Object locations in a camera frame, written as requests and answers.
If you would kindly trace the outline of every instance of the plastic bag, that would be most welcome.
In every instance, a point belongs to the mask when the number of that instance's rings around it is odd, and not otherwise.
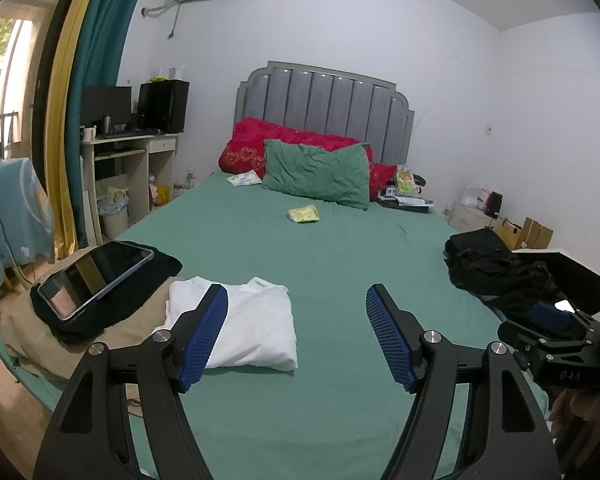
[[[115,187],[109,187],[107,189],[107,197],[98,200],[98,214],[115,215],[128,203],[129,196],[126,194],[126,191]]]
[[[307,224],[309,222],[317,222],[320,220],[318,210],[313,204],[298,209],[290,209],[287,216],[289,220],[297,224]]]
[[[262,183],[260,177],[253,170],[241,173],[240,175],[230,176],[227,180],[232,186],[253,186],[254,184]]]
[[[422,190],[416,186],[413,175],[407,165],[398,166],[395,170],[395,193],[397,196],[411,196],[417,198]]]

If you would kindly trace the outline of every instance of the white cup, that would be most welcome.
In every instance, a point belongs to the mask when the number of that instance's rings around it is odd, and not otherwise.
[[[88,142],[96,138],[96,128],[85,128],[82,130],[82,140]]]

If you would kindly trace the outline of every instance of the black bag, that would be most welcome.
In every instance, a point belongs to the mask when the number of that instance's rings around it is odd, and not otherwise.
[[[134,245],[151,249],[154,257],[71,319],[59,319],[39,295],[39,285],[31,289],[33,310],[58,340],[75,345],[94,339],[104,329],[131,316],[168,277],[176,276],[182,270],[182,264],[173,256],[161,253],[155,247]]]
[[[566,299],[544,262],[520,259],[488,228],[452,235],[445,254],[449,279],[457,288],[476,294],[486,306],[523,326],[557,338],[573,338],[573,324],[549,324],[535,314],[538,304],[553,308]]]

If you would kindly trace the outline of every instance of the trash can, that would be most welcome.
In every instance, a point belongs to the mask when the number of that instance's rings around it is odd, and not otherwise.
[[[102,221],[107,238],[110,240],[115,239],[129,229],[129,216],[126,212],[126,205],[117,213],[102,215]]]
[[[129,228],[128,203],[126,191],[113,187],[107,190],[106,198],[98,200],[98,214],[102,216],[107,238],[113,240]]]

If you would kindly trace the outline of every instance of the tablet screen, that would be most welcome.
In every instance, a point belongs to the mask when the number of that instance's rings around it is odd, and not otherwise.
[[[38,293],[60,319],[67,320],[153,257],[149,249],[109,242],[51,276],[40,285]]]

